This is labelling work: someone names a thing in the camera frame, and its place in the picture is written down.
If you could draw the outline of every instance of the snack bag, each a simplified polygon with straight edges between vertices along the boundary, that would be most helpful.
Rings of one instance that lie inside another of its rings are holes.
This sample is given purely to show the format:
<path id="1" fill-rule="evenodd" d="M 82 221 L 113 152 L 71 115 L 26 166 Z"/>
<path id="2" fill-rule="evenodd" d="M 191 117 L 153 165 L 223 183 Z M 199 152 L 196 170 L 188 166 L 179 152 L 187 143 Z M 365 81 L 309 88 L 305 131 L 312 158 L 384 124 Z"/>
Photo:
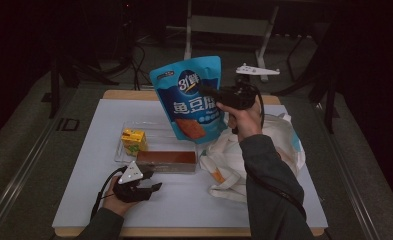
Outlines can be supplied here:
<path id="1" fill-rule="evenodd" d="M 192 58 L 150 72 L 150 79 L 179 140 L 197 144 L 217 139 L 226 128 L 224 113 L 199 86 L 220 86 L 221 60 L 218 56 Z"/>

